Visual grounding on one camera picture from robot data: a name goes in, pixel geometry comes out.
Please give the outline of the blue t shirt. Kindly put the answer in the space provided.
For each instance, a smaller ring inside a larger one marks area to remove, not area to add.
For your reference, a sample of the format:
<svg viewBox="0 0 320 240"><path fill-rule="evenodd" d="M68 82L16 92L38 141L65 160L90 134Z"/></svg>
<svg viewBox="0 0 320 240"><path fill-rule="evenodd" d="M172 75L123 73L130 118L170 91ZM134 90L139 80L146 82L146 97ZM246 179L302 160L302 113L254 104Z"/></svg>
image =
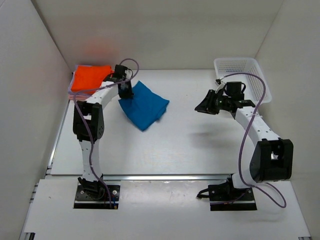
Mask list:
<svg viewBox="0 0 320 240"><path fill-rule="evenodd" d="M152 92L141 81L136 83L132 91L133 98L119 99L118 102L126 117L140 131L145 131L161 119L170 101Z"/></svg>

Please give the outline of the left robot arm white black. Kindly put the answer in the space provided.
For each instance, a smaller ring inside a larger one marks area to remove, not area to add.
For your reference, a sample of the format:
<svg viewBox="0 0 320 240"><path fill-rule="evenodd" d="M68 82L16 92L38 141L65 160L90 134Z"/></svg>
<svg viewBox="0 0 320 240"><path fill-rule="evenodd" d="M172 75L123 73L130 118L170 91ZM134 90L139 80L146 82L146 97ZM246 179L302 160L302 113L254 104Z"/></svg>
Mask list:
<svg viewBox="0 0 320 240"><path fill-rule="evenodd" d="M80 144L83 173L78 178L84 193L94 201L110 198L100 167L99 144L105 131L104 108L115 97L131 99L133 71L121 64L79 65L70 91L74 102L72 130Z"/></svg>

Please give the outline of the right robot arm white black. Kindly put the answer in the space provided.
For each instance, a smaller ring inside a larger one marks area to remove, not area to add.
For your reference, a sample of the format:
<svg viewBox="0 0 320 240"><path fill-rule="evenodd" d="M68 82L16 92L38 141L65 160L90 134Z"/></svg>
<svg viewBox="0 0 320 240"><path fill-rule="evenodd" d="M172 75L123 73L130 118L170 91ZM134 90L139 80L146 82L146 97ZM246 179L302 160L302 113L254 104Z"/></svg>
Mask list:
<svg viewBox="0 0 320 240"><path fill-rule="evenodd" d="M238 172L231 177L232 183L224 187L224 195L236 200L242 189L258 183L288 180L292 176L293 150L291 140L282 139L264 122L256 105L245 99L246 85L239 81L221 83L217 90L210 89L195 107L195 111L217 115L229 112L245 130L245 138L254 145L254 152L246 169L238 164Z"/></svg>

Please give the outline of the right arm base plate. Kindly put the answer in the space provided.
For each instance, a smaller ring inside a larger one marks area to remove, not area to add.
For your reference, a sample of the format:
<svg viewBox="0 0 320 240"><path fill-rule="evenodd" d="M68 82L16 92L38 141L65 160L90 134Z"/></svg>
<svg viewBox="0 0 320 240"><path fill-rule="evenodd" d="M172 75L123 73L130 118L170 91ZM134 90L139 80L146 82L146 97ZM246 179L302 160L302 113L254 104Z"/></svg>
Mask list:
<svg viewBox="0 0 320 240"><path fill-rule="evenodd" d="M231 181L209 184L198 192L197 199L209 199L210 211L256 211L252 188L234 188Z"/></svg>

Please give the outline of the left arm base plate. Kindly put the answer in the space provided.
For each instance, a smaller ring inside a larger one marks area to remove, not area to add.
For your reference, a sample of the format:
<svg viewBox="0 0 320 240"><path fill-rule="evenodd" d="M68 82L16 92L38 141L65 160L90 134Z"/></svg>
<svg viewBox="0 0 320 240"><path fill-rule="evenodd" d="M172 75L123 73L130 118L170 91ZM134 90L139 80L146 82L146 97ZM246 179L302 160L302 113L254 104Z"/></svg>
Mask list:
<svg viewBox="0 0 320 240"><path fill-rule="evenodd" d="M120 200L120 185L108 185L110 198L106 190L98 194L89 193L80 184L77 186L73 208L74 209L104 209L117 210L119 208Z"/></svg>

